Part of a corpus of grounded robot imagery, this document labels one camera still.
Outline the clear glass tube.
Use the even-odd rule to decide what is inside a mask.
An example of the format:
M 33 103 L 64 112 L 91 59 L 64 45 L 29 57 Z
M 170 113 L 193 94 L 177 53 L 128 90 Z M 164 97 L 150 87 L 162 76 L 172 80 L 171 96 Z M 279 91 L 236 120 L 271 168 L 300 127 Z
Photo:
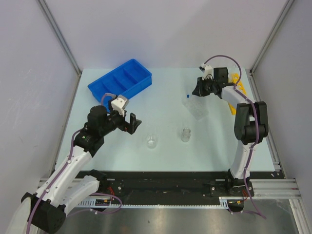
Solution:
M 233 65 L 233 66 L 231 67 L 231 69 L 230 69 L 230 74 L 236 73 L 236 68 L 237 68 L 237 66 L 236 66 L 236 65 Z

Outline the clear glass flask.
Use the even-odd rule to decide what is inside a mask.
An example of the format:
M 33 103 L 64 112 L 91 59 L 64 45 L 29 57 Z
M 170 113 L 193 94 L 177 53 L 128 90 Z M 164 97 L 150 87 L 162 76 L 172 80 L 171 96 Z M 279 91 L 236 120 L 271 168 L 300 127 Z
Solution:
M 149 129 L 146 134 L 146 145 L 149 149 L 154 149 L 158 143 L 158 134 L 155 129 Z

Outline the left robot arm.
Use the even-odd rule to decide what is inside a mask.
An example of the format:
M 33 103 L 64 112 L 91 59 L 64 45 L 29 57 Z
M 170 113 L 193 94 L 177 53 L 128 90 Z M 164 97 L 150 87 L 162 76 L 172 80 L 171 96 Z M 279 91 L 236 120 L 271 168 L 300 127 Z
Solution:
M 108 189 L 106 175 L 96 170 L 90 171 L 80 184 L 69 185 L 102 147 L 106 135 L 116 129 L 132 135 L 141 123 L 133 113 L 127 122 L 123 107 L 110 110 L 101 105 L 92 107 L 83 128 L 73 133 L 69 155 L 60 167 L 35 193 L 23 196 L 23 200 L 29 201 L 30 208 L 23 233 L 30 233 L 31 227 L 35 226 L 54 234 L 81 201 L 91 194 L 104 194 Z

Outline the clear plastic well plate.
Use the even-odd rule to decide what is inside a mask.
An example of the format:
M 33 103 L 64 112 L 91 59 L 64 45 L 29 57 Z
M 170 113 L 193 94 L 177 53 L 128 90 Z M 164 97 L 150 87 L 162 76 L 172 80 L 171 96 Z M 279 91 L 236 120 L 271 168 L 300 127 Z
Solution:
M 193 95 L 190 95 L 190 98 L 187 98 L 187 96 L 183 97 L 182 104 L 196 120 L 205 118 L 209 113 L 205 103 L 201 101 L 200 97 Z

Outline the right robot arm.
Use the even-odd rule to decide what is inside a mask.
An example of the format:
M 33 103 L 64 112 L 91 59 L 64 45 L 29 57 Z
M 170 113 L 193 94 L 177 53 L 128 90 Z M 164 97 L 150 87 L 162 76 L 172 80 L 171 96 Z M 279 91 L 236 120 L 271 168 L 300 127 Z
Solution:
M 226 67 L 213 68 L 201 65 L 203 76 L 197 78 L 197 84 L 192 94 L 206 97 L 210 94 L 230 103 L 236 108 L 234 120 L 234 135 L 238 140 L 237 150 L 232 166 L 228 170 L 224 183 L 213 181 L 211 195 L 240 196 L 250 194 L 252 186 L 249 183 L 250 165 L 256 146 L 269 133 L 267 104 L 263 101 L 253 101 L 242 93 L 237 85 L 229 82 L 229 72 Z

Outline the blue divided plastic bin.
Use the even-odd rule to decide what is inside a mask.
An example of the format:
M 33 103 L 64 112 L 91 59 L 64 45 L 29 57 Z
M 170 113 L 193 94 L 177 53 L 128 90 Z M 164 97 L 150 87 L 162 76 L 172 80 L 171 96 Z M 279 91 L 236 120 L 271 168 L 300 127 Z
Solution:
M 88 85 L 98 102 L 106 93 L 130 99 L 152 84 L 152 73 L 131 59 Z

